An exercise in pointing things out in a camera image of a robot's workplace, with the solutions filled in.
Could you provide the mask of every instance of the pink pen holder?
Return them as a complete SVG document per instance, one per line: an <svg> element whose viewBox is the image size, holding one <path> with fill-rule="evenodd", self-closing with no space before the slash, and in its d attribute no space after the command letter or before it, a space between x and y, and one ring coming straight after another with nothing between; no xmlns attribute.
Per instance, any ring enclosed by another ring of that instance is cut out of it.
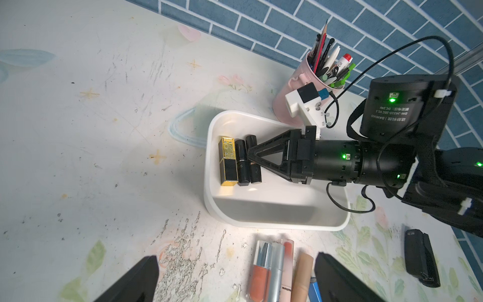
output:
<svg viewBox="0 0 483 302"><path fill-rule="evenodd" d="M327 91L334 91L334 94L338 95L339 92L342 91L341 89L333 89L324 84L316 75L313 73L312 69L309 66L307 61L307 56L304 60L300 63L297 69L294 71L290 79L288 80L287 84L282 87L282 90L278 93L272 103L273 113L279 121L282 123L286 123L292 125L294 127L300 127L303 125L302 120L300 117L291 117L288 111L286 102L285 102L285 95L289 92L292 92L300 87L312 82L317 88L318 91L327 88ZM332 100L332 98L326 98L322 100L322 105L327 103L328 101Z"/></svg>

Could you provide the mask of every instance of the black stapler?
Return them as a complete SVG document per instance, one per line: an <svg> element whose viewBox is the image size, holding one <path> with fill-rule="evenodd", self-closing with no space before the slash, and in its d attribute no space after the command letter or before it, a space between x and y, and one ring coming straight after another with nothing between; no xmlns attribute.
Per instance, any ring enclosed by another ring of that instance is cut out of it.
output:
<svg viewBox="0 0 483 302"><path fill-rule="evenodd" d="M434 259L428 234L420 230L407 230L404 238L406 271L429 287L441 286L440 275Z"/></svg>

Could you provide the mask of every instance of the pencil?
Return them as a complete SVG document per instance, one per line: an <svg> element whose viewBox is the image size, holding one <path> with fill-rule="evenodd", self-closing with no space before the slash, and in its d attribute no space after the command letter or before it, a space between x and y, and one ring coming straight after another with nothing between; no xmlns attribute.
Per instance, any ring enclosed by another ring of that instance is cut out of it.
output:
<svg viewBox="0 0 483 302"><path fill-rule="evenodd" d="M315 60L315 62L313 64L313 72L315 72L317 70L317 66L319 65L320 55L322 53L322 49L324 48L324 43L326 41L326 36L327 36L327 23L328 23L328 21L329 20L327 19L326 24L324 25L324 29L322 30L322 37L320 38L317 59Z"/></svg>

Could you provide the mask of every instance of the blue pen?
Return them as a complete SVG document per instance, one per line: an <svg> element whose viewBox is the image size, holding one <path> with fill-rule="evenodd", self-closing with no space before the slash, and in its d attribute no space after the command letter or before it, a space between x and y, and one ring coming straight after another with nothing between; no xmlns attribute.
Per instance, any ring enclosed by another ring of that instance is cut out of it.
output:
<svg viewBox="0 0 483 302"><path fill-rule="evenodd" d="M317 279L315 277L310 278L309 299L310 302L322 302L319 285L317 284Z"/></svg>

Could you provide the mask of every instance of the white tabletop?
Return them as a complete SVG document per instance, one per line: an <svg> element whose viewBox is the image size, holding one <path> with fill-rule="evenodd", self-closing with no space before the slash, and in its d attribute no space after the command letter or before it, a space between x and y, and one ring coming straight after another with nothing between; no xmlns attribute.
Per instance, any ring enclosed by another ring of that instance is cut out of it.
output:
<svg viewBox="0 0 483 302"><path fill-rule="evenodd" d="M375 188L381 208L337 233L212 218L204 129L225 109L274 119L293 70L178 25L122 0L0 3L0 301L92 301L145 255L159 258L156 301L244 301L256 240L283 236L389 300L483 301L451 228ZM325 138L344 136L361 98L343 101ZM354 206L360 188L348 186ZM405 226L430 235L443 287L398 266Z"/></svg>

